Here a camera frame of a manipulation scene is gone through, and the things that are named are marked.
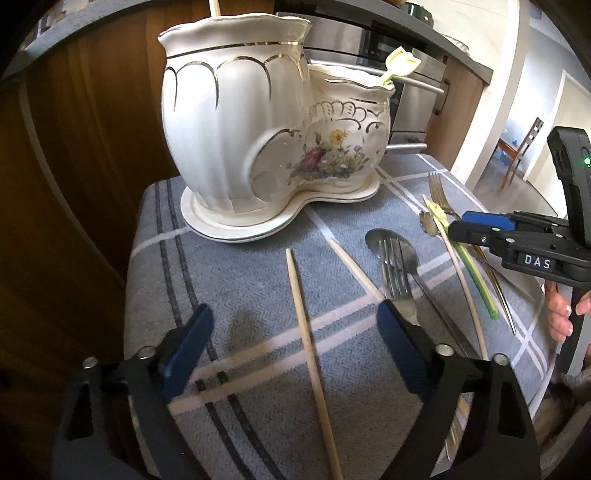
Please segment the person's right hand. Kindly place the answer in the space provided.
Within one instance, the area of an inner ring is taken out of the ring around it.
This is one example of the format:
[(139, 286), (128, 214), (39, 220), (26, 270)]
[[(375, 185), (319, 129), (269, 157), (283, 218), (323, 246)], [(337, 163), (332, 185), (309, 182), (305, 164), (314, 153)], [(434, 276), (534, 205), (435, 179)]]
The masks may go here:
[(564, 342), (574, 331), (574, 326), (570, 321), (572, 313), (585, 316), (590, 312), (590, 292), (586, 292), (581, 297), (575, 309), (572, 309), (570, 302), (560, 294), (555, 282), (546, 280), (544, 293), (550, 335), (556, 342)]

